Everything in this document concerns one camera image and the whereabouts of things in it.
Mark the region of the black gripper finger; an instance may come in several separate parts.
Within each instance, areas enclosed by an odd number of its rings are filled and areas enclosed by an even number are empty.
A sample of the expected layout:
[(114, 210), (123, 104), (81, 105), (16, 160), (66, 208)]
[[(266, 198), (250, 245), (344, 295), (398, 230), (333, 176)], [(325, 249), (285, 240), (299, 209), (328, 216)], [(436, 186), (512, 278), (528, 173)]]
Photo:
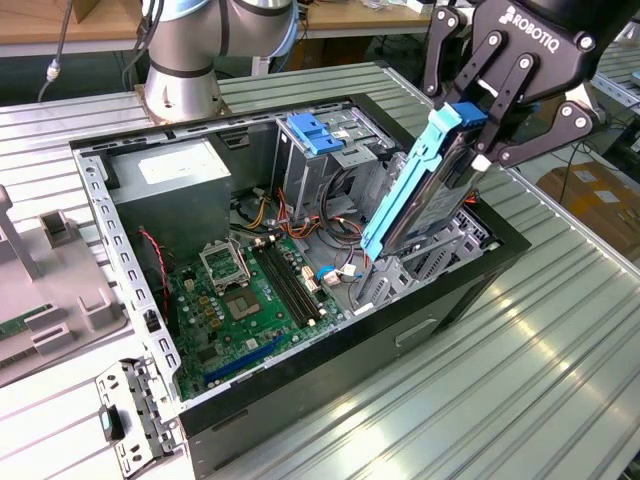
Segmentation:
[(520, 55), (492, 103), (488, 121), (474, 144), (473, 170), (486, 171), (496, 163), (514, 167), (556, 148), (583, 139), (603, 125), (603, 112), (597, 106), (595, 94), (583, 80), (561, 93), (551, 125), (543, 133), (522, 143), (511, 139), (520, 125), (520, 117), (533, 103), (525, 93), (533, 81), (544, 75), (542, 60), (533, 53)]
[(505, 47), (505, 33), (492, 30), (480, 41), (472, 6), (437, 3), (431, 15), (422, 90), (435, 108), (445, 103), (477, 102), (479, 80)]

